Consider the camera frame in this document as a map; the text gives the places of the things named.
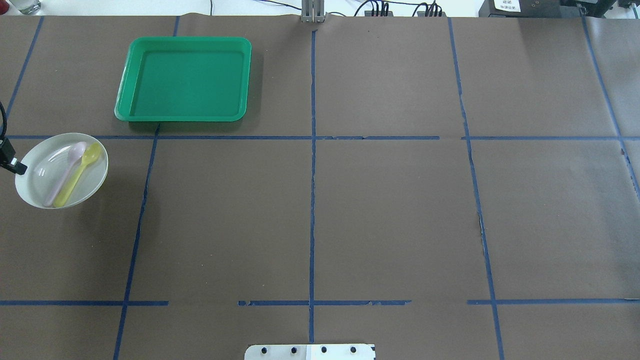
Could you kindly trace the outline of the metal base plate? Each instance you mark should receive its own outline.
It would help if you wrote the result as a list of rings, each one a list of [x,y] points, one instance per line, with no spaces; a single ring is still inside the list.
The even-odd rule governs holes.
[[[247,347],[245,360],[375,360],[374,344],[254,344]]]

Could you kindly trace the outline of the black box with label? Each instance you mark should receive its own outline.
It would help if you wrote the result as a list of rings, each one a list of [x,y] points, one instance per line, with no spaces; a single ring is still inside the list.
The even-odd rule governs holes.
[[[582,11],[577,6],[567,6],[562,0],[485,0],[478,16],[480,18],[580,18]]]

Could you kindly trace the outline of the black power strip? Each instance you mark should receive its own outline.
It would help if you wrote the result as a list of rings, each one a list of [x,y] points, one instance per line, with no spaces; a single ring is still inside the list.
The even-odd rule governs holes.
[[[418,18],[445,18],[446,13],[436,0],[430,3],[421,2],[413,10],[412,17]]]
[[[390,10],[390,2],[386,0],[367,0],[359,7],[357,14],[362,13],[365,17],[370,18],[390,18],[393,12]]]

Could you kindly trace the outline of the grey aluminium post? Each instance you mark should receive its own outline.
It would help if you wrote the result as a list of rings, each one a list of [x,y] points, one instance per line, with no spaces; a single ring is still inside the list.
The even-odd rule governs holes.
[[[302,0],[301,1],[301,22],[306,24],[324,23],[327,12],[325,11],[324,0]]]

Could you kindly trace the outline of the yellow plastic spoon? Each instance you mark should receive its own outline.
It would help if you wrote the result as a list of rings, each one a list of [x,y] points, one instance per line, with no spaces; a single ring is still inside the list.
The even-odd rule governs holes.
[[[73,194],[75,187],[77,186],[80,178],[87,167],[91,166],[99,160],[102,155],[102,145],[96,141],[89,145],[80,157],[80,164],[75,169],[75,172],[68,177],[57,196],[54,198],[53,206],[55,208],[62,208],[67,203]]]

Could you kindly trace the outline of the white round plate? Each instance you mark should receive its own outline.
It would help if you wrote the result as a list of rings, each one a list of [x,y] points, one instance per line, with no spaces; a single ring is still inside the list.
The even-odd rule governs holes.
[[[101,157],[83,172],[64,207],[45,207],[44,201],[64,172],[69,149],[78,142],[87,142],[87,147],[94,142],[99,142],[102,146]],[[73,167],[69,177],[75,173],[80,162]],[[25,174],[15,177],[14,184],[18,195],[34,207],[49,210],[75,207],[89,199],[102,187],[109,169],[109,157],[105,146],[93,136],[77,132],[58,134],[44,139],[22,158],[22,163],[27,166],[27,170]]]

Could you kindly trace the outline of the brown paper table cover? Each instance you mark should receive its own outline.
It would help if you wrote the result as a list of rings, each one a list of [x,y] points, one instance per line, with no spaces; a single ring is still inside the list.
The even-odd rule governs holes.
[[[119,121],[163,35],[248,39],[245,116]],[[3,360],[639,358],[637,19],[4,15],[1,100],[109,157],[66,209],[1,174]]]

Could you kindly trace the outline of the pink plastic spoon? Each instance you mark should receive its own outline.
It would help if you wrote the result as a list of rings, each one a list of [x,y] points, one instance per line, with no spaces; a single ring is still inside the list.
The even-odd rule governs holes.
[[[54,207],[55,198],[57,198],[58,194],[61,192],[61,189],[66,183],[67,178],[70,176],[70,173],[73,170],[74,166],[82,159],[87,146],[88,144],[86,141],[80,141],[69,148],[69,151],[67,153],[67,164],[64,167],[63,173],[59,176],[57,182],[43,202],[44,207]]]

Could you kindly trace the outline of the green plastic tray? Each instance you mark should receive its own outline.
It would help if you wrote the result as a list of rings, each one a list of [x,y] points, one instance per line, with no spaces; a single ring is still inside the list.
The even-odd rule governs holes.
[[[114,114],[123,122],[235,122],[247,112],[252,44],[146,36],[128,48]]]

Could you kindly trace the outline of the glass cup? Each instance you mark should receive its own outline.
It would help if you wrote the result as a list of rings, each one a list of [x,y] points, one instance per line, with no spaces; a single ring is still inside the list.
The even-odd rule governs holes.
[[[42,7],[41,0],[9,0],[8,2],[23,15],[36,14]]]

